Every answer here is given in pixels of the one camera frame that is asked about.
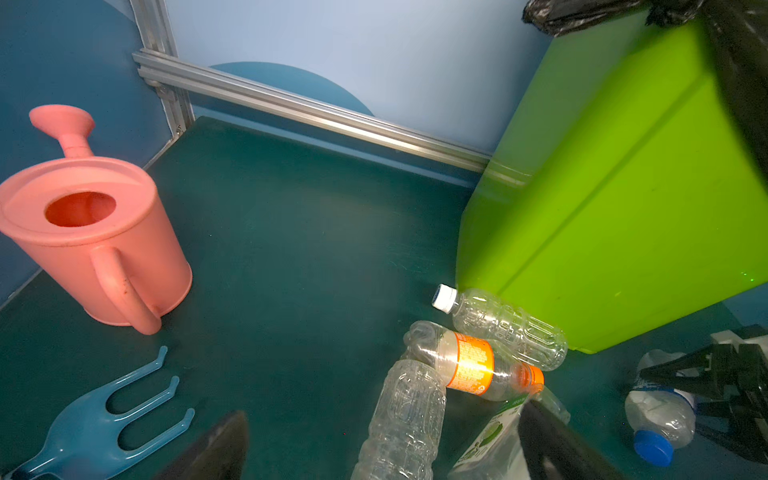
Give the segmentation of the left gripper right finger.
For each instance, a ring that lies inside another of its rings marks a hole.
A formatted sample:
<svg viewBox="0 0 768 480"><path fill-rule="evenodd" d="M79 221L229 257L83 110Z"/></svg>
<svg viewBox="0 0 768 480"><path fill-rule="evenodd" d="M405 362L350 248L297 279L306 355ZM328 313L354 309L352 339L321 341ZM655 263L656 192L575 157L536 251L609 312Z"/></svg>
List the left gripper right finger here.
<svg viewBox="0 0 768 480"><path fill-rule="evenodd" d="M537 400L528 402L522 409L518 435L531 479L625 479L597 450Z"/></svg>

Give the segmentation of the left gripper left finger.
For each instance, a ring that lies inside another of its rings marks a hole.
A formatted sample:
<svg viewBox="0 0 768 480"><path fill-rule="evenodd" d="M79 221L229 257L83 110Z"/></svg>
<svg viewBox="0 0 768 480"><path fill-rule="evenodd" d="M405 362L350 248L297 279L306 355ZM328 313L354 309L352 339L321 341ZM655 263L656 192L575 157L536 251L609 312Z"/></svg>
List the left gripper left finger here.
<svg viewBox="0 0 768 480"><path fill-rule="evenodd" d="M242 410L223 416L154 479L240 479L249 449Z"/></svg>

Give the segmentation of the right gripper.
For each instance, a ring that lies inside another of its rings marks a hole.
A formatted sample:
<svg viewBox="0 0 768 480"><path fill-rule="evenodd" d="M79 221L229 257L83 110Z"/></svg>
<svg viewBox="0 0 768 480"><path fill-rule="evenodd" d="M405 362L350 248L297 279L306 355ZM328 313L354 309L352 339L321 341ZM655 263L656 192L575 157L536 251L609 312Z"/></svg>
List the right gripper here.
<svg viewBox="0 0 768 480"><path fill-rule="evenodd" d="M710 335L711 345L650 366L640 378L708 399L696 407L697 432L741 458L767 464L767 329L751 325ZM700 420L725 421L725 429Z"/></svg>

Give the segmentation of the Pocari Sweat bottle blue label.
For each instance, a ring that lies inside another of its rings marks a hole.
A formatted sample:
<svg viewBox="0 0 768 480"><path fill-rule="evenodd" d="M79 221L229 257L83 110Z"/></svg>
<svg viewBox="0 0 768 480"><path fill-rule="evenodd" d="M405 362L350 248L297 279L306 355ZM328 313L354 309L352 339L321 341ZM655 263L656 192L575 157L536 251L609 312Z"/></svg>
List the Pocari Sweat bottle blue label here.
<svg viewBox="0 0 768 480"><path fill-rule="evenodd" d="M431 366L397 361L388 371L353 479L431 479L446 411L446 389Z"/></svg>

